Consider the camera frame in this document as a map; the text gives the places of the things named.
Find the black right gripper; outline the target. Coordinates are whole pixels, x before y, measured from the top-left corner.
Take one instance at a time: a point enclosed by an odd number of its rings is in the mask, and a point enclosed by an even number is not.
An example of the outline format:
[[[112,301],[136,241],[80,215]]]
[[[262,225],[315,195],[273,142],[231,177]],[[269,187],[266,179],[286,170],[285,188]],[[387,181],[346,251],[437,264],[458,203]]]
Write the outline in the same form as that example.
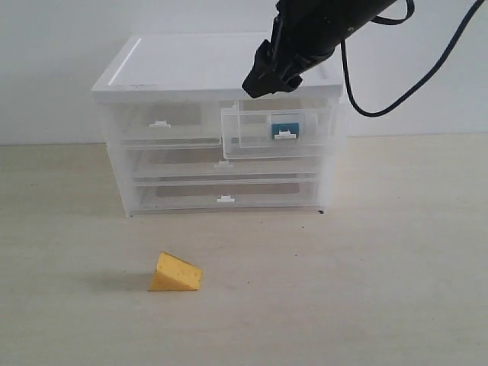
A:
[[[242,83],[251,98],[294,92],[301,74],[326,61],[339,43],[393,4],[392,1],[279,1],[271,37],[255,54]]]

